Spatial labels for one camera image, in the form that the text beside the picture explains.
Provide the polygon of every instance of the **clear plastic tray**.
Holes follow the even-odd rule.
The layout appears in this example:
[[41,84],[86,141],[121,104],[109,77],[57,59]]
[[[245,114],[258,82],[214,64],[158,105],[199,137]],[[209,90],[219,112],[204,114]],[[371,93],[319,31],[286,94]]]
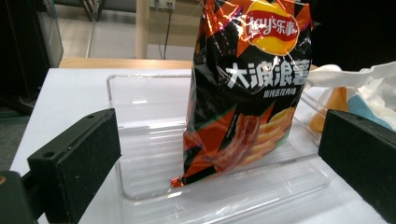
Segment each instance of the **clear plastic tray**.
[[182,133],[190,78],[133,75],[107,79],[120,133],[120,191],[133,206],[123,211],[128,221],[213,223],[329,184],[326,174],[306,162],[318,155],[318,147],[304,126],[307,110],[312,108],[300,103],[288,142],[260,163],[172,189],[170,180],[183,173]]

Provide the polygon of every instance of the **cable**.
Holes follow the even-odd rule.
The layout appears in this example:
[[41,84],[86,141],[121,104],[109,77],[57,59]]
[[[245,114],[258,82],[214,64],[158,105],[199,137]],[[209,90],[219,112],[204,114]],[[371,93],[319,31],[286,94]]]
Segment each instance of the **cable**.
[[160,15],[158,14],[158,1],[155,1],[155,9],[157,15],[157,34],[158,34],[158,51],[160,52],[161,59],[163,59],[163,53],[161,51],[161,32],[160,32]]
[[25,106],[30,107],[30,108],[34,108],[33,105],[29,105],[28,103],[24,102],[20,96],[18,97],[18,99],[20,100],[20,103],[21,103],[22,105],[25,105]]
[[175,18],[173,18],[172,21],[183,21],[183,22],[189,21],[189,20],[192,18],[192,16],[195,14],[195,12],[200,8],[200,5],[201,5],[201,2],[198,3],[198,5],[197,5],[197,6],[194,8],[194,10],[187,16],[186,19],[184,19],[184,20],[175,20]]
[[172,12],[173,12],[172,5],[168,4],[168,6],[169,6],[169,21],[168,21],[168,29],[166,31],[165,47],[163,49],[163,59],[164,60],[166,59],[166,46],[168,45],[169,29],[171,26]]

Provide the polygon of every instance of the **lay's chip bag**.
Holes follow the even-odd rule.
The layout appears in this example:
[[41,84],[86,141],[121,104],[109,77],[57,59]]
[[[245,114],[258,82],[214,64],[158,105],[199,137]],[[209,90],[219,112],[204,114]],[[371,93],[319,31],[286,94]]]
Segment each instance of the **lay's chip bag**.
[[203,0],[181,187],[262,159],[290,131],[311,65],[309,5]]

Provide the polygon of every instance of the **floor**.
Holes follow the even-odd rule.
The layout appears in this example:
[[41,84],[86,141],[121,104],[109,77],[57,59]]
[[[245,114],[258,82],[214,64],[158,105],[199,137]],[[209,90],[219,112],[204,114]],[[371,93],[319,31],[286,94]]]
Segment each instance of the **floor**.
[[[135,14],[104,10],[91,22],[82,8],[56,5],[65,58],[135,58]],[[159,48],[148,45],[148,59],[161,59]],[[167,60],[192,59],[193,48],[168,46]],[[0,105],[0,171],[9,170],[29,116]]]

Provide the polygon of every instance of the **white tabletop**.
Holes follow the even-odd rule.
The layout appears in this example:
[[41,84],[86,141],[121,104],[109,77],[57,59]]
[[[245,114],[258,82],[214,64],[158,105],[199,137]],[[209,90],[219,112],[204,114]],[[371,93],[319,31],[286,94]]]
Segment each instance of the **white tabletop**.
[[[189,74],[191,70],[50,69],[29,120],[11,170],[29,171],[27,158],[82,117],[107,109],[106,78],[130,74]],[[311,162],[332,176],[329,186],[290,201],[264,206],[233,223],[386,223],[361,196],[320,158]],[[113,169],[80,223],[133,223],[131,207],[119,193]],[[47,223],[45,216],[39,223]]]

